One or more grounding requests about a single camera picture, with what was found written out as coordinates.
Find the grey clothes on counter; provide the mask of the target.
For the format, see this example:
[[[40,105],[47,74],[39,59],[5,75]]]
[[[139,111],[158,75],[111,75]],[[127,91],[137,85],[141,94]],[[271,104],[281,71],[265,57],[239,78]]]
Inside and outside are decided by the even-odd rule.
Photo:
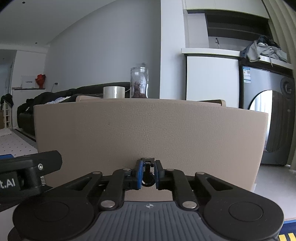
[[[265,56],[269,60],[276,59],[287,63],[287,53],[267,36],[259,36],[257,40],[240,51],[240,58],[247,59],[249,62],[259,61],[261,56]]]

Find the glass jar with dried fruit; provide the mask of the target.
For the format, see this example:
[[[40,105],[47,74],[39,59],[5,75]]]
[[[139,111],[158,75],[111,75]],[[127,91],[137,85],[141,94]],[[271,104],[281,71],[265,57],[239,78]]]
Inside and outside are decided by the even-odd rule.
[[[149,70],[141,63],[130,70],[130,98],[148,98]]]

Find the red object on shelf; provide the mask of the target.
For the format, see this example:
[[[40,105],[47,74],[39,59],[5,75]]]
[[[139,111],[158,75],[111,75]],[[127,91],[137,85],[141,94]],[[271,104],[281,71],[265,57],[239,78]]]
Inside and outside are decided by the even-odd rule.
[[[44,75],[44,74],[37,75],[37,78],[35,79],[35,81],[40,89],[44,88],[45,80],[46,80],[46,75]]]

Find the white countertop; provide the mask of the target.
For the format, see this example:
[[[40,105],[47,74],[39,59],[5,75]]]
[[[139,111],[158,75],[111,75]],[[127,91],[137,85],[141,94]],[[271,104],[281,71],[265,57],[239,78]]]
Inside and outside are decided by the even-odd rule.
[[[233,58],[238,59],[240,57],[239,51],[226,50],[226,49],[212,49],[212,48],[182,48],[181,53],[184,55],[193,56],[210,56],[210,57],[220,57],[220,58]],[[270,63],[275,66],[280,66],[293,70],[293,65],[276,59],[269,59],[266,56],[260,56],[259,62]]]

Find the white box on shelf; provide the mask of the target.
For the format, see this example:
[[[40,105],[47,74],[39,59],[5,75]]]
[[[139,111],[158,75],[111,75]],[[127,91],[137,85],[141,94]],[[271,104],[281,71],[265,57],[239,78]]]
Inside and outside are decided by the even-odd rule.
[[[22,89],[34,89],[36,88],[36,77],[34,75],[22,75],[21,76],[21,88]]]

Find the black top drawer ring handle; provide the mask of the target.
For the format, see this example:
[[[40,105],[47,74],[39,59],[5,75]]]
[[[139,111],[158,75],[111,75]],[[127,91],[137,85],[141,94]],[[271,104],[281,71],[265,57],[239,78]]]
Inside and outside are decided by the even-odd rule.
[[[155,184],[154,177],[154,158],[142,158],[143,173],[142,173],[142,186],[152,187]]]

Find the beige plastic drawer cabinet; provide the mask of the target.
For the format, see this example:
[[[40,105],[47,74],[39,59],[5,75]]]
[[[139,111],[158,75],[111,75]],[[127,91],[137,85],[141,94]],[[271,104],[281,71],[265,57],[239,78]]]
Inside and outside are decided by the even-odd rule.
[[[117,101],[117,102],[155,102],[155,103],[181,103],[181,104],[197,104],[197,105],[210,105],[210,106],[221,106],[226,107],[226,101],[222,99],[214,100],[202,100],[202,101],[191,101],[191,100],[176,100],[176,99],[153,99],[153,98],[99,98],[94,96],[79,95],[76,97],[75,102],[99,102],[99,101]]]

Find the clothes pile on sofa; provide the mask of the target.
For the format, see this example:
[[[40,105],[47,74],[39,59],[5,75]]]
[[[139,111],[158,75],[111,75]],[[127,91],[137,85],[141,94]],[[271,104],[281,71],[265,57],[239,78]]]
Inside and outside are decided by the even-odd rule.
[[[47,102],[46,104],[60,103],[60,102],[65,101],[65,100],[67,100],[69,98],[70,98],[69,96],[67,96],[67,97],[59,97],[59,98],[57,98],[57,99],[55,99],[53,101]]]

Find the clear tape roll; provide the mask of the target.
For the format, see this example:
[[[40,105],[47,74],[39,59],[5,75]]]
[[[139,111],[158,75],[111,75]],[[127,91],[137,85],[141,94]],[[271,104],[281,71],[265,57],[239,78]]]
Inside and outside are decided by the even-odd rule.
[[[104,99],[125,98],[125,88],[121,86],[106,86],[103,88]]]

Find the white dotted floor rug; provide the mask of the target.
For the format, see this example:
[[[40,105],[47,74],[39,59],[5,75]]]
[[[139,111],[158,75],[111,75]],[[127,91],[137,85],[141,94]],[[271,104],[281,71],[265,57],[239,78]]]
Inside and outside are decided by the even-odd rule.
[[[11,130],[9,135],[1,136],[1,155],[19,157],[37,152],[36,142],[18,131]]]

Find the silver washing machine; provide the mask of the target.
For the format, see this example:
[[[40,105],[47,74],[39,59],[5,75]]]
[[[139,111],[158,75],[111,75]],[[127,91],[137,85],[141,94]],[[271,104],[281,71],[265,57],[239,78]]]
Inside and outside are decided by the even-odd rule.
[[[240,64],[239,77],[239,108],[268,114],[261,163],[286,165],[295,123],[292,70]]]

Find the white cabinet under counter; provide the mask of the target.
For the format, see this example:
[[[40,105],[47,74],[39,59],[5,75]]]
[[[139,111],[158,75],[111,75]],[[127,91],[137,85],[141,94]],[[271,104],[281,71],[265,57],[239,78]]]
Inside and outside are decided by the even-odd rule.
[[[237,59],[205,56],[187,57],[186,100],[222,99],[227,107],[239,107],[239,64]]]

